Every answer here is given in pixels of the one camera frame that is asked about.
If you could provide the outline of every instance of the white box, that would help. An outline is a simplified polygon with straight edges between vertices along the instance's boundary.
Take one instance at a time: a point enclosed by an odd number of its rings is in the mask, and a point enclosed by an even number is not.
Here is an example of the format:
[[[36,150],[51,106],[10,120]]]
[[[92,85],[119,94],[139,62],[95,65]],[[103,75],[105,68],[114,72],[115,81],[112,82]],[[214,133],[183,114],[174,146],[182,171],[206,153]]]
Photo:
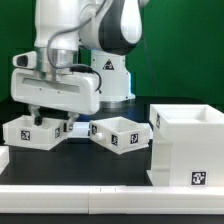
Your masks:
[[[0,146],[0,174],[4,171],[9,164],[9,147]]]
[[[66,139],[64,120],[43,118],[41,126],[34,125],[34,118],[22,116],[3,125],[6,145],[50,150]]]
[[[224,115],[208,105],[151,105],[154,186],[224,186]]]
[[[148,147],[150,126],[123,117],[90,122],[90,139],[117,153]]]

